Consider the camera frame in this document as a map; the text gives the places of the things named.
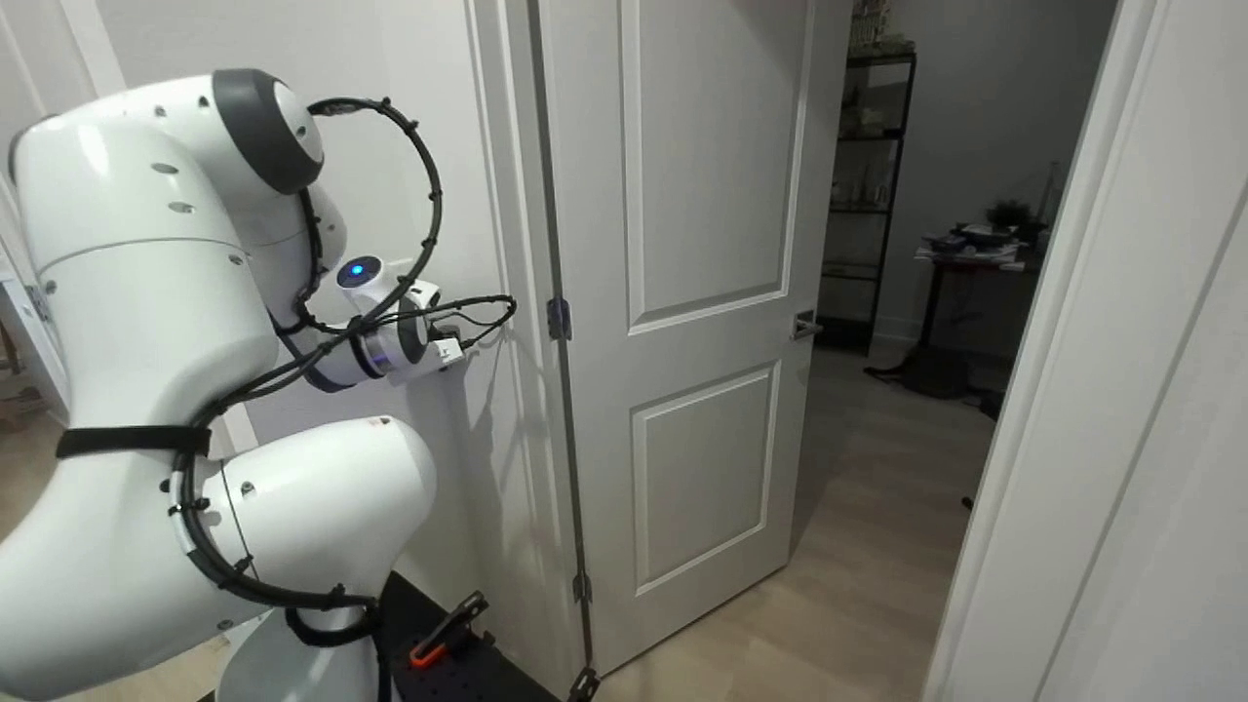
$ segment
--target door frame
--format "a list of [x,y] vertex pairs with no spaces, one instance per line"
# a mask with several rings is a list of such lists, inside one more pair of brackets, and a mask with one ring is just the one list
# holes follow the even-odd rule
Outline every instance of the door frame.
[[[1105,261],[1105,232],[1096,232],[1096,215],[1105,207],[1109,189],[1121,180],[1114,153],[1122,148],[1122,129],[1133,127],[1135,89],[1148,76],[1148,57],[1156,53],[1156,37],[1168,28],[1169,0],[1135,0],[1121,6],[1109,53],[1100,58],[1096,97],[1083,119],[1075,170],[1065,189],[1059,237],[1048,248],[1048,261],[1035,297],[1035,313],[1025,323],[1025,344],[1013,367],[1010,398],[995,432],[995,450],[982,471],[982,488],[974,500],[974,521],[958,556],[956,586],[947,599],[944,630],[938,640],[932,673],[923,699],[947,699],[947,684],[956,675],[958,648],[970,635],[997,635],[1004,626],[982,619],[990,605],[1010,600],[1013,592],[997,592],[997,586],[982,583],[990,560],[997,560],[1004,536],[1020,530],[1023,521],[1035,521],[1042,497],[1062,497],[1065,525],[1062,540],[1046,544],[1046,562],[1062,578],[1046,578],[1029,590],[1025,619],[1010,619],[1013,662],[1004,673],[1020,699],[1042,692],[1042,673],[1059,655],[1062,626],[1073,616],[1081,586],[1092,570],[1096,548],[1114,514],[1114,500],[1127,483],[1133,458],[1148,437],[1148,417],[1168,391],[1168,365],[1156,375],[1140,375],[1143,382],[1133,395],[1105,398],[1105,411],[1122,411],[1122,422],[1111,437],[1100,437],[1114,450],[1114,463],[1096,463],[1096,471],[1023,471],[1036,447],[1042,422],[1055,422],[1046,411],[1055,365],[1062,365],[1062,331],[1065,322],[1083,306],[1088,275],[1100,275],[1092,261]],[[549,248],[549,194],[542,174],[542,129],[537,129],[537,89],[529,62],[529,6],[510,0],[480,0],[476,11],[476,45],[497,57],[497,62],[480,62],[483,88],[483,133],[497,153],[507,153],[507,170],[497,166],[497,189],[507,207],[500,207],[500,232],[507,235],[505,257],[507,271],[523,275],[529,301],[554,297],[554,248]],[[1185,271],[1185,283],[1212,279],[1212,257]],[[1150,297],[1169,309],[1169,323],[1185,327],[1196,313],[1195,284],[1160,284]],[[1182,335],[1160,341],[1161,361],[1177,361]]]

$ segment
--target door panel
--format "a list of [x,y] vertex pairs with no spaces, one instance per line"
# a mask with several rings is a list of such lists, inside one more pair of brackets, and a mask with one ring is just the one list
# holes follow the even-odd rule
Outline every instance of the door panel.
[[614,673],[787,562],[851,0],[537,11]]

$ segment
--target wooden floor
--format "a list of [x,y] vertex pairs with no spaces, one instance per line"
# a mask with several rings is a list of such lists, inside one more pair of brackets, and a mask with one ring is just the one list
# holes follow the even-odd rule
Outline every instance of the wooden floor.
[[[37,505],[59,431],[0,395],[0,540]],[[791,565],[606,678],[606,702],[917,702],[990,422],[819,356]],[[225,645],[74,702],[197,702]]]

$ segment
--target room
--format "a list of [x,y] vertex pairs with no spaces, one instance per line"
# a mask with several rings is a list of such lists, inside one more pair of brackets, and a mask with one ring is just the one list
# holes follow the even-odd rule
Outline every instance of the room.
[[[316,631],[289,626],[311,612],[293,605],[301,586],[345,570],[341,560],[371,556],[341,544],[388,536],[398,540],[394,556],[388,548],[384,570],[371,562],[371,574],[398,574],[388,599],[371,578],[360,600],[333,590],[305,592],[305,605],[321,605],[311,619],[325,630],[341,630],[347,605],[362,619],[379,609],[392,635],[384,640],[392,658],[379,658],[401,699],[454,686],[480,699],[956,702],[1042,699],[1042,692],[1059,699],[1241,692],[1244,673],[1233,658],[1208,658],[1218,684],[1200,686],[1200,658],[1150,631],[1169,626],[1185,630],[1200,652],[1218,645],[1218,652],[1244,652],[1244,635],[1204,630],[1212,605],[1235,605],[1244,574],[1208,570],[1233,562],[1224,560],[1233,544],[1190,548],[1200,536],[1233,536],[1233,521],[1244,514],[1233,505],[1241,476],[1222,458],[1235,458],[1233,417],[1248,395],[1241,375],[1212,382],[1204,370],[1233,367],[1241,353],[1228,344],[1241,341],[1228,301],[1244,271],[1235,203],[1248,159],[1233,138],[1248,105],[1228,89],[1228,72],[1208,68],[1248,58],[1235,32],[1248,28],[1244,8],[1073,6],[1065,21],[1075,21],[1075,32],[1065,37],[1062,11],[1013,6],[970,8],[968,0],[968,18],[944,18],[899,0],[891,24],[867,28],[912,38],[919,58],[900,180],[892,180],[899,218],[891,215],[892,235],[877,261],[887,275],[871,356],[817,353],[826,331],[819,327],[822,255],[843,235],[831,228],[831,203],[843,203],[831,189],[847,153],[840,138],[856,6],[0,6],[9,53],[0,129],[17,146],[0,207],[9,293],[0,684],[22,699],[388,699],[371,640],[308,648]],[[1055,53],[1062,80],[1023,89],[1036,105],[1010,101],[1036,123],[1046,109],[1059,115],[1029,127],[1042,133],[1036,155],[1010,159],[1013,175],[990,170],[1008,166],[997,159],[1008,138],[990,129],[944,138],[932,123],[965,123],[932,109],[923,93],[947,97],[947,81],[974,76],[970,45],[939,58],[939,38],[1004,18],[1020,24],[1020,38],[1008,24],[981,32],[974,49],[1013,53],[1023,37],[1035,45],[982,80],[1013,88],[1010,72],[1035,72],[1036,49],[1070,38],[1062,45],[1070,53]],[[238,235],[249,235],[254,218],[224,215],[246,183],[273,189],[289,175],[264,174],[246,153],[262,123],[236,123],[232,97],[204,93],[204,88],[238,81],[232,76],[238,68],[280,80],[242,72],[249,88],[279,89],[264,105],[285,115],[280,123],[269,115],[264,127],[297,146],[279,155],[311,155],[308,194],[258,203],[273,203],[279,228],[301,224],[305,257],[316,250],[328,257],[325,275],[334,271],[334,284],[325,283],[316,297],[308,284],[289,289],[301,313],[341,323],[321,327],[328,346],[301,346],[316,327],[285,327],[285,309],[262,306],[273,284],[249,279],[264,275],[262,261],[285,257],[242,248]],[[160,89],[139,93],[169,80],[189,80],[178,81],[189,93],[175,89],[172,101]],[[301,101],[321,97],[398,109],[401,133],[367,115],[311,109],[316,123],[301,115]],[[130,141],[125,129],[119,141],[99,141],[99,119],[107,129],[156,127],[138,133],[160,133],[160,141]],[[59,146],[55,129],[78,123],[87,127],[74,146],[89,170],[48,174],[55,159],[39,159],[39,148]],[[182,148],[178,127],[225,129],[246,159],[224,166],[254,174],[219,180],[212,170],[224,153],[197,153],[198,141]],[[968,174],[987,180],[932,189],[947,170],[939,148],[974,153],[974,138],[990,146]],[[115,224],[110,215],[78,218],[94,215],[89,207],[145,203],[130,201],[121,180],[89,180],[125,166],[125,146],[175,146],[139,170],[139,183],[156,174],[172,189],[178,174],[197,175],[197,159],[212,159],[208,175],[189,183],[215,183],[224,201],[156,203],[160,224],[208,215],[219,232],[160,235],[160,241],[225,248],[232,257],[215,250],[204,275],[145,271],[145,279],[100,265],[121,255],[149,261],[160,250],[130,248],[125,228],[99,232]],[[958,323],[995,322],[974,309],[982,301],[974,289],[952,289],[938,323],[938,335],[956,341],[952,346],[970,361],[968,382],[982,379],[974,356],[987,346],[987,375],[1004,391],[990,422],[968,402],[923,398],[864,367],[892,367],[919,341],[929,309],[919,241],[944,228],[981,224],[997,201],[1023,201],[1055,228],[1046,275],[1025,293],[1035,301],[1013,306],[1035,309],[1025,341],[1020,322],[987,331]],[[316,284],[316,257],[301,261],[297,279]],[[392,271],[392,279],[379,275],[392,289],[415,284],[401,275],[418,271],[442,297],[415,284],[406,297],[418,313],[384,322],[388,293],[354,293],[354,261]],[[246,293],[193,297],[197,284],[242,283],[238,275],[249,275]],[[394,344],[379,344],[410,322],[428,322],[422,361],[435,370],[410,346],[398,361]],[[285,361],[280,335],[293,356],[280,375],[269,375],[280,395],[224,395],[232,382],[208,356],[215,346],[219,361],[242,356],[246,346],[225,344],[242,327],[254,356],[232,379],[249,379],[262,395],[262,361]],[[156,370],[156,365],[178,367],[198,356],[208,367],[193,375]],[[334,382],[345,367],[325,361],[354,365],[354,387],[325,391],[347,387]],[[172,387],[160,395],[169,408],[156,402],[149,415],[139,395],[160,382]],[[182,398],[212,411],[197,415],[197,432],[175,427]],[[1182,422],[1212,402],[1224,408],[1218,422],[1200,431]],[[392,469],[388,441],[350,441],[362,431],[401,437],[392,447],[415,452],[394,463],[406,488],[354,482]],[[1195,450],[1195,471],[1169,469],[1182,450]],[[883,463],[899,452],[939,476],[887,471]],[[130,462],[134,482],[100,463],[89,471],[94,462]],[[269,505],[269,488],[293,488],[289,497],[311,488],[308,497],[325,505]],[[224,521],[215,500],[208,510],[197,492],[225,492],[236,521]],[[939,521],[899,506],[909,497],[939,505]],[[871,510],[899,510],[900,528],[883,530]],[[169,536],[193,548],[169,544],[163,528],[139,528],[145,521],[172,525]],[[932,544],[917,548],[906,530],[923,530]],[[55,548],[61,560],[45,560],[39,540],[72,544]],[[305,562],[232,562],[236,549],[249,556],[249,540],[258,540],[254,560],[264,560],[273,540],[279,549],[301,548]],[[810,570],[810,549],[840,570]],[[877,560],[906,549],[923,562],[919,574],[899,562],[873,570]],[[279,578],[289,592],[264,592],[264,578],[289,565],[305,578]],[[1185,578],[1148,578],[1150,586],[1121,599],[1122,583],[1168,565],[1208,574],[1196,578],[1200,605],[1182,599],[1195,586]],[[81,578],[94,583],[94,599],[74,599],[72,583]],[[422,645],[435,630],[428,612],[438,619],[438,609],[457,605],[474,631],[490,635],[476,640],[457,626],[457,648]],[[1088,673],[1081,652],[1109,652],[1109,666]],[[1156,655],[1173,658],[1168,686],[1150,692],[1140,662]],[[333,662],[334,675],[321,675],[308,658]],[[467,684],[457,675],[483,662],[510,686],[466,692],[488,675]]]

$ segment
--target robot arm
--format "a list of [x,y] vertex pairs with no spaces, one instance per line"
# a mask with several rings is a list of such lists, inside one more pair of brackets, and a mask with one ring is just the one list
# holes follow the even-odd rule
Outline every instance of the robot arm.
[[[345,250],[311,189],[321,159],[308,109],[258,72],[145,88],[22,133],[17,183],[72,370],[72,432],[197,427],[264,379],[280,344],[328,391],[457,361],[422,318],[438,306],[428,284],[384,293],[401,297],[398,318],[305,322],[311,250],[325,261]],[[379,289],[360,265],[341,284],[367,306]],[[87,452],[61,441],[50,488],[0,544],[9,695],[59,699],[154,666],[273,592],[341,592],[297,599],[293,612],[347,630],[360,605],[321,605],[379,599],[435,506],[428,450],[394,417],[297,432],[219,471],[208,462],[178,471],[182,450],[125,441]],[[371,662],[367,640],[325,652],[269,616],[232,673],[264,673],[242,699],[362,702],[379,695]]]

